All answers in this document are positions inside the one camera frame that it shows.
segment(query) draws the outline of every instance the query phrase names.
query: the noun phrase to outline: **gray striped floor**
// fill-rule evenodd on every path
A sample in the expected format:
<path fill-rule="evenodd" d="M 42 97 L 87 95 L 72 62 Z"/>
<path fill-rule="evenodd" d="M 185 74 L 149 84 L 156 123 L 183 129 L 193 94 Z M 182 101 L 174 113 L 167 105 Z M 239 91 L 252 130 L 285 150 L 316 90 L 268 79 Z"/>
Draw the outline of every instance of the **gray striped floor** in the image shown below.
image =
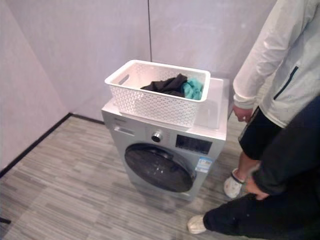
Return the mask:
<path fill-rule="evenodd" d="M 192 202 L 136 189 L 105 126 L 69 118 L 1 180 L 4 240 L 234 240 L 190 235 L 193 215 L 225 203 L 223 181 L 237 165 L 243 124 L 232 117 L 228 141 Z"/>

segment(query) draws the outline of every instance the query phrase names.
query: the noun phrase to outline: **washing machine control panel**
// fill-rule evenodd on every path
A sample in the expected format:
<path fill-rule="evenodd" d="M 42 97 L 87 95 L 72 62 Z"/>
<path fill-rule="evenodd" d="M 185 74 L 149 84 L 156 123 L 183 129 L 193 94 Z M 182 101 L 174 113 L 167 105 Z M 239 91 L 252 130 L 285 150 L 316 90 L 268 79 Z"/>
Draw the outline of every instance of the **washing machine control panel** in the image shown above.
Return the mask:
<path fill-rule="evenodd" d="M 212 142 L 189 136 L 177 135 L 175 147 L 207 155 Z"/>

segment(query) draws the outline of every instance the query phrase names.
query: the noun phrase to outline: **jacket pocket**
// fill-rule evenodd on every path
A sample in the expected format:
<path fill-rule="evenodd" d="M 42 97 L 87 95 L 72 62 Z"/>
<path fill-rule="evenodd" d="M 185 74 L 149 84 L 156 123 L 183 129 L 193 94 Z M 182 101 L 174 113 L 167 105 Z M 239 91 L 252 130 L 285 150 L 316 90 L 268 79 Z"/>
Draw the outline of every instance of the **jacket pocket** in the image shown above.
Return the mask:
<path fill-rule="evenodd" d="M 288 81 L 286 81 L 285 85 L 280 89 L 280 91 L 273 97 L 273 100 L 276 100 L 277 97 L 279 97 L 279 95 L 286 89 L 286 87 L 289 85 L 289 83 L 291 82 L 292 78 L 294 77 L 296 71 L 298 70 L 298 66 L 295 66 L 294 69 L 292 70 L 292 72 L 290 73 L 289 79 Z"/>

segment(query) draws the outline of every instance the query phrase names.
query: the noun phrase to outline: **laundry basket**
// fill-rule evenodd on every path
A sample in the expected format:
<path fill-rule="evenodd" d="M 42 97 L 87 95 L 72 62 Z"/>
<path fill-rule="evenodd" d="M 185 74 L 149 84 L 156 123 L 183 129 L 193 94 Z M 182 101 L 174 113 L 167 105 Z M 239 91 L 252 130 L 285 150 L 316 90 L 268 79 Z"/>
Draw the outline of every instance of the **laundry basket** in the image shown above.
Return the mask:
<path fill-rule="evenodd" d="M 140 89 L 178 74 L 203 84 L 200 100 Z M 199 105 L 207 99 L 210 73 L 187 67 L 131 60 L 105 79 L 121 113 L 190 128 Z"/>

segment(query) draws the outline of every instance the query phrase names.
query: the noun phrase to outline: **energy label sticker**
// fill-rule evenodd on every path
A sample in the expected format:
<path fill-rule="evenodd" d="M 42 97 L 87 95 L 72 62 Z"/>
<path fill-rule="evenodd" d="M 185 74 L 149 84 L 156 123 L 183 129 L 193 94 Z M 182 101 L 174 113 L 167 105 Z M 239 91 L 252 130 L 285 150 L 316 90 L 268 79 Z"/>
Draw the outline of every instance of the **energy label sticker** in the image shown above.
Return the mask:
<path fill-rule="evenodd" d="M 208 173 L 211 164 L 212 164 L 212 160 L 210 158 L 202 156 L 199 158 L 199 161 L 195 167 L 195 170 L 206 174 Z"/>

